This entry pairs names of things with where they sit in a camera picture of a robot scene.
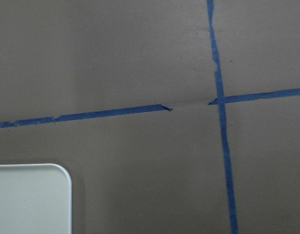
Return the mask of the cream rectangular tray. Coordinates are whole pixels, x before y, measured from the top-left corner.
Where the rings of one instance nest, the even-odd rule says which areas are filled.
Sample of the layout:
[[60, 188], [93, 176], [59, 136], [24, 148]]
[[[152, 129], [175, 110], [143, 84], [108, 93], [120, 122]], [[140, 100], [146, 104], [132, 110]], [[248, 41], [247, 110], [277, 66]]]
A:
[[72, 180], [53, 163], [0, 165], [0, 234], [72, 233]]

